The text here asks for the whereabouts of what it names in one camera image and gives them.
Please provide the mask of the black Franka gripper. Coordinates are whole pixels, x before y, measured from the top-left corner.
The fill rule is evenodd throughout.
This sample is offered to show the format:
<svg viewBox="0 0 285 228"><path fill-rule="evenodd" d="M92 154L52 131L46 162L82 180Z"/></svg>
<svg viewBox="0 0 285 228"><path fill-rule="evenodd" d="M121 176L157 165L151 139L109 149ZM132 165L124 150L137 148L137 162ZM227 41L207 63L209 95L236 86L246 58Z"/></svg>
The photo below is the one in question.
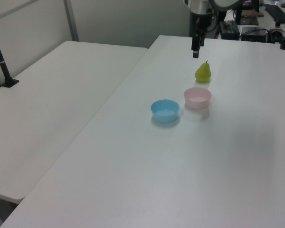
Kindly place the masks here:
<svg viewBox="0 0 285 228"><path fill-rule="evenodd" d="M190 14L190 35L192 36L191 50L193 51L193 58L199 57L200 46L204 46L204 37L200 35L205 34L208 27L212 24L211 14Z"/></svg>

